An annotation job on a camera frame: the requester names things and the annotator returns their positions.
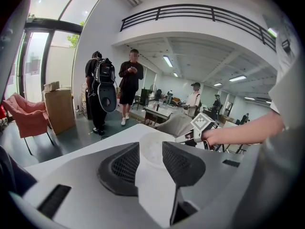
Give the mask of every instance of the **black metal railing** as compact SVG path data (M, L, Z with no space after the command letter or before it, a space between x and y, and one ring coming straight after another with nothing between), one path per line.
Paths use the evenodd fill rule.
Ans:
M172 17L196 17L226 23L255 36L275 51L275 38L259 24L229 10L202 4L173 4L136 13L122 20L121 31L146 21Z

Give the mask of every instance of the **black pants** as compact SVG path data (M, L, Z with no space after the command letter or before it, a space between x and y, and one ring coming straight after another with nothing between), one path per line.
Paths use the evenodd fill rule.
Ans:
M89 106L91 109L93 124L95 128L103 129L107 112L103 110L97 93L95 96L92 95L89 97Z
M211 119L216 121L218 118L217 118L217 112L215 111L211 111Z

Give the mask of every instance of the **white device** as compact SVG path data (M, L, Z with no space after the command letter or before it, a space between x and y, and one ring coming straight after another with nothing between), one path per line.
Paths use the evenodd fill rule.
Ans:
M179 136L175 139L177 143L186 143L190 142L193 144L197 144L202 142L201 134L204 130L209 130L212 127L218 127L213 119L211 119L208 115L199 113L192 121L191 125L194 127L188 133Z

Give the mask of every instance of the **gray floor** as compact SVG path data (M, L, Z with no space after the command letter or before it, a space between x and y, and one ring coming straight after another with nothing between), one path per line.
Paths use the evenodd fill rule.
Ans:
M138 122L130 118L125 126L121 126L122 116L118 111L108 113L105 124L105 137L112 136L127 129ZM47 134L27 137L27 143L33 156L30 155L24 139L19 136L15 122L3 131L0 145L22 167L32 166L59 156L71 153L101 140L101 136L92 133L93 122L87 120L83 114L76 114L76 126L55 135L51 129L48 133L55 143L53 146Z

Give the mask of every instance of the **armchair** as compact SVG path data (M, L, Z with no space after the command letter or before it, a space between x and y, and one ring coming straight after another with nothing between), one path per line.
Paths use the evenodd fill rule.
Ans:
M14 93L7 100L3 101L3 106L11 113L19 129L20 138L24 138L31 155L26 137L48 134L49 117L44 102L31 103L17 93Z

